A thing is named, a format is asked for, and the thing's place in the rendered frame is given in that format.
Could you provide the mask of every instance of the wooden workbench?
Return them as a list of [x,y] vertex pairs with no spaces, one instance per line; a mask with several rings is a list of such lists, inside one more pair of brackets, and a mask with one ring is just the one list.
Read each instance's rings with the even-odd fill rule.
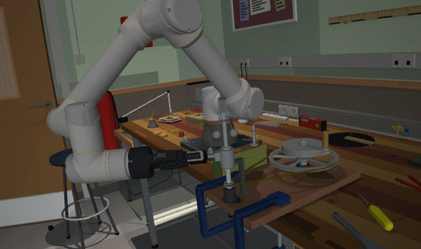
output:
[[[202,112],[202,109],[173,113],[174,115],[183,118],[182,122],[174,124],[174,129],[178,130],[176,133],[168,132],[172,130],[171,124],[158,123],[160,127],[155,129],[159,129],[159,131],[162,131],[163,133],[168,133],[169,136],[166,138],[154,136],[152,132],[155,130],[147,129],[148,120],[135,120],[133,122],[124,123],[122,124],[122,129],[137,138],[143,144],[150,146],[153,150],[178,149],[180,148],[180,141],[177,139],[179,131],[185,131],[185,135],[191,136],[191,138],[200,136],[202,127],[189,126],[184,122],[184,117],[186,115],[199,112]],[[298,122],[272,120],[262,116],[261,120],[257,121],[265,120],[280,123],[279,127],[255,125],[255,132],[261,136],[261,140],[267,145],[268,154],[271,151],[280,148],[281,143],[288,139],[321,139],[320,132],[299,127]],[[235,127],[241,134],[250,135],[252,132],[251,123],[238,124],[235,122]],[[350,172],[360,172],[360,178],[356,181],[351,180],[353,182],[344,187],[336,187],[335,190],[332,191],[326,190],[326,193],[329,194],[322,194],[317,197],[316,200],[310,200],[306,205],[287,214],[278,216],[277,218],[271,216],[268,218],[270,221],[268,221],[267,224],[289,239],[296,241],[305,249],[362,248],[360,244],[332,218],[333,212],[340,212],[367,237],[374,240],[376,243],[384,245],[386,248],[421,249],[421,192],[395,181],[395,178],[399,177],[405,181],[411,182],[408,175],[412,175],[421,181],[421,168],[407,163],[408,159],[421,155],[421,143],[328,125],[329,133],[345,131],[365,133],[375,139],[374,145],[365,147],[350,148],[330,146],[330,148],[336,151],[340,157],[339,164],[342,165],[342,167],[335,167],[336,170],[352,169]],[[271,168],[270,165],[264,165],[262,167],[264,168],[262,169],[262,174],[276,174],[276,172],[273,172],[274,169]],[[214,175],[211,163],[190,165],[189,167],[183,168],[183,170],[203,183],[212,180]],[[252,174],[251,176],[248,174],[246,176],[247,180],[249,180],[249,177],[258,177],[257,174],[258,173],[256,173],[256,176],[254,176],[255,174]],[[328,173],[328,171],[325,171],[324,173],[319,172],[318,174],[320,175],[317,177],[320,178],[331,178],[331,174],[334,175],[338,173]],[[305,174],[298,175],[298,177],[294,176],[294,178],[281,178],[281,181],[284,181],[290,187],[292,187],[295,180],[302,183],[310,182],[321,184],[319,179],[314,180],[313,178],[314,177]],[[255,192],[254,188],[255,187],[247,185],[247,195],[243,197],[244,204],[247,204],[248,200],[253,201],[252,197],[249,197],[249,194],[256,194],[258,200],[265,197],[264,194],[259,194],[263,193],[263,191],[260,190]],[[222,190],[219,190],[218,188],[210,190],[206,192],[206,196],[210,197],[212,193],[214,197],[216,197],[214,201],[218,202],[218,199],[222,197]],[[387,217],[392,220],[394,224],[394,229],[392,231],[387,232],[377,224],[357,193],[362,194],[368,202],[380,207]],[[224,203],[217,204],[221,204],[221,207],[225,208],[229,213],[230,210],[227,209],[227,206],[231,207],[232,210],[237,209],[235,203],[226,204],[225,207],[223,207]],[[249,225],[249,222],[251,222],[249,225],[250,227],[255,228],[258,226],[257,224],[259,223],[255,223],[258,221],[258,217],[255,217],[255,215],[245,219],[246,225]]]

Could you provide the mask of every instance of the bulletin board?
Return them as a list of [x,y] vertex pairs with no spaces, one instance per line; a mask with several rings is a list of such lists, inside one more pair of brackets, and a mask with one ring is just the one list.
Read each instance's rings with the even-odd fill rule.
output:
[[233,32],[297,21],[296,0],[230,0]]

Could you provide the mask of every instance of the pliers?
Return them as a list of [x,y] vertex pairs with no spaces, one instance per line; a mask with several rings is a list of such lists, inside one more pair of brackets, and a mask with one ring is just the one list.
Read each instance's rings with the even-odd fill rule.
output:
[[[410,178],[411,180],[415,181],[415,183],[417,183],[419,186],[421,186],[421,182],[420,182],[420,181],[418,181],[416,178],[414,178],[414,177],[412,177],[412,176],[409,176],[409,178]],[[420,187],[418,187],[418,186],[414,186],[413,184],[408,183],[408,182],[406,182],[406,181],[404,181],[404,180],[402,180],[402,179],[399,179],[398,177],[396,177],[396,180],[397,180],[398,182],[400,182],[400,183],[403,183],[403,184],[405,184],[405,185],[409,186],[409,187],[412,187],[412,188],[413,188],[413,189],[415,189],[415,190],[419,190],[419,191],[421,191],[421,188],[420,188]]]

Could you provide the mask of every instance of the yellow ruler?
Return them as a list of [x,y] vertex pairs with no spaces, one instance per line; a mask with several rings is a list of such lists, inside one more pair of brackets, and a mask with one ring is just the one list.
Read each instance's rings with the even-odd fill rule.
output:
[[359,14],[351,14],[340,17],[330,17],[328,24],[346,24],[354,21],[367,21],[372,19],[382,19],[388,17],[403,17],[408,15],[421,14],[421,5],[403,8],[393,8],[389,10],[378,10]]

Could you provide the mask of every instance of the wooden door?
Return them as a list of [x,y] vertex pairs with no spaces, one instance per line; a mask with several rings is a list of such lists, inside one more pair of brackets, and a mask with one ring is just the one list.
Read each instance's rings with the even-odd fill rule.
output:
[[[46,123],[57,102],[39,0],[0,0],[0,84],[3,80],[9,84],[0,86],[0,200],[63,191],[62,168],[49,163],[66,145]],[[50,108],[29,109],[47,101]]]

